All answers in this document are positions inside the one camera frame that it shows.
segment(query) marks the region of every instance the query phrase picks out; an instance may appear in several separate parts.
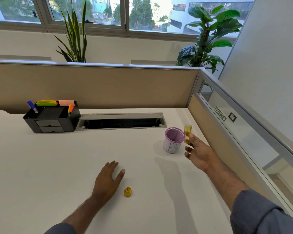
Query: purple mesh pen holder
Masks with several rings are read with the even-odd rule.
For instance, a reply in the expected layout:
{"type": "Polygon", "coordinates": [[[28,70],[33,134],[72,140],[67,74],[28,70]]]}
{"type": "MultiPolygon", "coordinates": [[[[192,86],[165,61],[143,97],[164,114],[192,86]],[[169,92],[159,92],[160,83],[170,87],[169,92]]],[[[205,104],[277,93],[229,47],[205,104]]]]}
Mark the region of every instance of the purple mesh pen holder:
{"type": "Polygon", "coordinates": [[[170,127],[165,131],[163,148],[167,153],[177,153],[184,139],[182,130],[177,127],[170,127]]]}

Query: pink sticky note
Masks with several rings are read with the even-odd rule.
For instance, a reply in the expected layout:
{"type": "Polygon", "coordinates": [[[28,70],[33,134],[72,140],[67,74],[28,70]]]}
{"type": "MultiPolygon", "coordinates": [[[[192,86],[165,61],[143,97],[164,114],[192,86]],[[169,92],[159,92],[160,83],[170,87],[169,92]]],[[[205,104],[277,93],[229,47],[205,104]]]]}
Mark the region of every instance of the pink sticky note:
{"type": "Polygon", "coordinates": [[[75,105],[74,100],[59,100],[60,106],[69,106],[70,104],[75,105]]]}

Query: blue marker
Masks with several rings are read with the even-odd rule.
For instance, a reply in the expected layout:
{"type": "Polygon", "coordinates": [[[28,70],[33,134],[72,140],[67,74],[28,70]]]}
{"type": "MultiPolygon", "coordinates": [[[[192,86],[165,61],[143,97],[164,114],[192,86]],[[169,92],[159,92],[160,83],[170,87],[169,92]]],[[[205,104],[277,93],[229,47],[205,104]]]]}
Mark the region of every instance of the blue marker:
{"type": "Polygon", "coordinates": [[[35,113],[38,113],[37,108],[35,107],[35,105],[32,103],[31,100],[27,101],[27,105],[28,105],[31,109],[33,109],[33,110],[35,111],[35,113]]]}

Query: glass panel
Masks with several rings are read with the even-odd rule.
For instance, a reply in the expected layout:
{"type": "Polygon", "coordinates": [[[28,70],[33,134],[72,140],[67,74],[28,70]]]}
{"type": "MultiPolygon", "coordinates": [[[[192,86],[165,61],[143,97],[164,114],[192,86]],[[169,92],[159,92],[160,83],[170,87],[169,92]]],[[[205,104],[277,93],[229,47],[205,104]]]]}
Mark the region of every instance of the glass panel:
{"type": "Polygon", "coordinates": [[[40,23],[32,0],[0,0],[0,21],[40,23]]]}
{"type": "MultiPolygon", "coordinates": [[[[241,11],[241,16],[237,17],[237,19],[243,24],[253,4],[252,1],[190,1],[193,0],[129,0],[130,30],[199,35],[198,27],[185,27],[186,24],[198,20],[189,15],[189,10],[193,7],[203,6],[207,11],[211,11],[219,5],[223,5],[224,7],[221,11],[229,9],[241,11]]],[[[225,36],[237,37],[238,33],[230,33],[225,36]]]]}
{"type": "Polygon", "coordinates": [[[273,181],[281,195],[293,205],[293,161],[277,153],[236,111],[204,82],[201,95],[220,122],[235,137],[252,161],[273,181]]]}
{"type": "MultiPolygon", "coordinates": [[[[73,7],[78,21],[82,20],[82,8],[85,0],[48,0],[54,20],[64,21],[62,11],[71,12],[73,7]]],[[[94,24],[120,25],[121,8],[120,0],[86,0],[86,20],[94,24]]]]}

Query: potted plant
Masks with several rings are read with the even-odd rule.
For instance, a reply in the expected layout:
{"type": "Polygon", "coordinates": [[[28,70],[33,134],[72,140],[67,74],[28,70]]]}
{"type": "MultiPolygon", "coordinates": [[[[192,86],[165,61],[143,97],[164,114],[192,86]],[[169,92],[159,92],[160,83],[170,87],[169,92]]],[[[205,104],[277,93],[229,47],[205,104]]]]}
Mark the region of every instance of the potted plant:
{"type": "Polygon", "coordinates": [[[86,62],[86,47],[87,47],[87,38],[86,38],[86,33],[85,33],[85,19],[86,19],[86,1],[82,10],[82,46],[81,46],[81,39],[80,39],[80,27],[79,27],[79,23],[78,23],[78,19],[77,19],[77,15],[76,12],[74,11],[74,9],[72,8],[71,10],[71,18],[70,15],[68,13],[68,10],[66,10],[67,12],[67,20],[66,17],[64,15],[64,13],[62,12],[62,9],[60,8],[60,11],[63,15],[64,21],[65,21],[65,26],[66,26],[66,37],[68,39],[68,43],[70,48],[63,43],[62,40],[60,40],[58,37],[57,40],[59,40],[64,47],[66,48],[67,52],[65,52],[62,48],[59,49],[60,51],[56,50],[58,53],[62,54],[67,62],[86,62]]]}
{"type": "Polygon", "coordinates": [[[186,25],[186,27],[199,27],[201,34],[196,38],[197,43],[195,45],[188,45],[181,49],[178,58],[177,66],[183,66],[188,64],[189,66],[198,67],[206,66],[210,64],[212,74],[216,70],[218,62],[224,65],[223,60],[219,56],[208,55],[215,47],[232,47],[232,44],[228,40],[217,40],[222,36],[239,32],[239,28],[242,24],[238,22],[234,17],[240,16],[240,13],[236,10],[227,10],[219,13],[224,6],[220,5],[215,7],[210,12],[203,7],[194,7],[189,11],[189,14],[200,21],[194,21],[186,25]]]}

